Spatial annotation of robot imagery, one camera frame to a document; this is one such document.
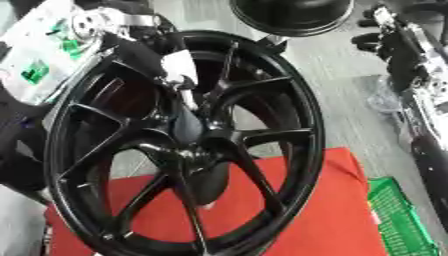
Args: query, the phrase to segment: green plastic basket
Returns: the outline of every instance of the green plastic basket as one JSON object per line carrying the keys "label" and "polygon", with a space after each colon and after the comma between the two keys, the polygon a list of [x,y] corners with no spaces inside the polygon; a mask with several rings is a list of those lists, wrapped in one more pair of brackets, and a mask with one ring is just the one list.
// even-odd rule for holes
{"label": "green plastic basket", "polygon": [[369,180],[369,202],[390,256],[439,256],[440,251],[416,214],[414,206],[392,177]]}

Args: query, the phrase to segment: red table cover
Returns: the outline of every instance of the red table cover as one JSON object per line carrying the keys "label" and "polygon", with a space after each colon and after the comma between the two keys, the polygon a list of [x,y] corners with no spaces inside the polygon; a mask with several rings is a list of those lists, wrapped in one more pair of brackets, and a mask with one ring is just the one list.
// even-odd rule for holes
{"label": "red table cover", "polygon": [[[258,161],[275,189],[285,176],[282,158]],[[200,209],[209,237],[215,237],[250,220],[263,207],[257,188],[236,166],[231,167],[229,186],[211,210]],[[110,200],[118,212],[151,179],[115,180]],[[368,183],[353,155],[343,148],[329,149],[318,184],[303,211],[267,251],[268,256],[385,256],[380,234],[367,204]],[[50,255],[90,256],[92,251],[73,235],[50,207],[46,213],[53,226]],[[180,201],[167,191],[146,206],[133,221],[133,231],[165,241],[193,240]]]}

